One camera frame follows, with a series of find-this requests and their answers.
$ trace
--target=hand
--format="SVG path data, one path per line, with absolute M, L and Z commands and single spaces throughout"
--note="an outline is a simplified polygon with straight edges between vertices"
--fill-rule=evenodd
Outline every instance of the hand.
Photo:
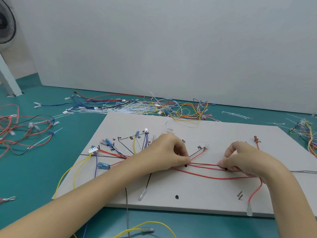
M 172 133 L 161 134 L 136 156 L 145 164 L 148 173 L 190 163 L 184 142 Z
M 271 172 L 287 169 L 280 161 L 269 154 L 258 150 L 246 142 L 233 142 L 224 156 L 227 159 L 218 162 L 223 168 L 241 171 L 247 176 L 265 179 Z

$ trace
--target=person's left arm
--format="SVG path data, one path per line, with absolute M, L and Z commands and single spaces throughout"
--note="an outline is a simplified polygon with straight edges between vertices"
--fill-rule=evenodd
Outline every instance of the person's left arm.
M 0 237 L 69 238 L 134 180 L 189 162 L 184 143 L 162 134 L 140 153 L 3 228 Z

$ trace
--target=bundle of wires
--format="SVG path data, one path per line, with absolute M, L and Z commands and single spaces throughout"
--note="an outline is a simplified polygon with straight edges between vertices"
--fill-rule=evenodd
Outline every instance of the bundle of wires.
M 71 105 L 72 107 L 66 109 L 68 112 L 81 112 L 81 113 L 99 113 L 107 114 L 108 112 L 121 112 L 121 113 L 131 113 L 131 114 L 155 114 L 160 116 L 172 117 L 173 119 L 185 118 L 192 120 L 215 120 L 210 113 L 207 113 L 209 104 L 207 101 L 195 102 L 193 103 L 180 103 L 175 100 L 164 98 L 157 100 L 153 97 L 139 96 L 143 97 L 143 101 L 138 99 L 125 100 L 125 99 L 97 99 L 102 96 L 111 96 L 118 94 L 106 94 L 100 95 L 93 98 L 88 98 L 77 91 L 74 91 L 76 96 L 71 96 L 65 98 L 67 100 L 72 99 L 72 102 L 62 103 L 62 104 L 39 104 L 36 103 L 35 108 L 39 107 L 49 107 L 49 106 L 65 106 Z
M 54 132 L 49 129 L 54 125 L 53 117 L 49 115 L 20 116 L 20 108 L 16 104 L 8 104 L 0 109 L 10 106 L 16 106 L 16 114 L 0 116 L 0 147 L 4 148 L 0 157 L 9 150 L 14 155 L 23 155 L 30 148 L 47 144 L 52 139 Z M 16 140 L 9 138 L 17 136 L 20 138 Z M 17 150 L 16 147 L 26 147 L 26 149 Z
M 317 136 L 314 136 L 312 128 L 307 121 L 298 122 L 294 128 L 291 128 L 290 133 L 299 135 L 305 140 L 308 151 L 317 158 Z

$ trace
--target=person's left hand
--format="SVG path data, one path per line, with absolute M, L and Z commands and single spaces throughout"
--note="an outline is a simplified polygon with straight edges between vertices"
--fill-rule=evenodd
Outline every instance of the person's left hand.
M 184 142 L 172 133 L 161 134 L 136 156 L 148 173 L 190 163 Z

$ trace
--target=green table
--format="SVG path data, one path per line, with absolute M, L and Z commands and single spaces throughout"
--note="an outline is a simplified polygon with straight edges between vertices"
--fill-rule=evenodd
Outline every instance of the green table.
M 65 107 L 41 107 L 34 109 L 33 103 L 63 103 L 65 102 L 65 97 L 69 97 L 73 94 L 73 89 L 42 86 L 37 74 L 19 79 L 18 84 L 25 94 L 15 98 L 5 97 L 5 90 L 0 86 L 0 106 L 15 103 L 20 106 L 20 115 L 59 115 L 65 110 Z M 78 91 L 87 97 L 101 95 L 101 92 Z M 313 123 L 315 121 L 315 118 L 308 114 L 224 105 L 210 106 L 209 111 L 216 119 L 222 122 L 260 125 L 273 125 L 267 123 L 276 122 L 285 123 L 283 126 L 291 128 L 295 124 L 290 120 L 298 122 L 300 119 L 288 114 L 306 118 Z M 223 111 L 241 114 L 252 119 L 233 116 L 228 113 L 223 113 Z M 16 112 L 14 108 L 10 108 L 0 110 L 0 113 L 7 115 Z M 53 130 L 58 130 L 61 127 L 63 127 L 63 129 L 57 132 L 48 144 L 32 148 L 23 156 L 14 156 L 11 152 L 8 152 L 0 159 L 0 197 L 17 197 L 15 201 L 0 205 L 0 228 L 7 226 L 51 201 L 51 197 L 60 177 L 74 164 L 83 150 L 83 147 L 88 143 L 104 118 L 105 115 L 90 113 L 76 113 L 62 117 L 58 119 L 60 124 L 53 127 Z M 292 135 L 292 137 L 306 147 L 305 142 L 299 136 Z M 89 221 L 85 237 L 114 236 L 126 229 L 125 219 L 125 209 L 103 208 Z M 175 232 L 177 237 L 183 238 L 278 237 L 277 225 L 274 219 L 129 210 L 130 227 L 147 220 L 163 222 Z M 151 227 L 155 228 L 155 233 L 145 237 L 172 237 L 170 232 L 163 226 L 151 225 Z M 78 238 L 82 237 L 83 231 L 82 227 L 76 233 Z

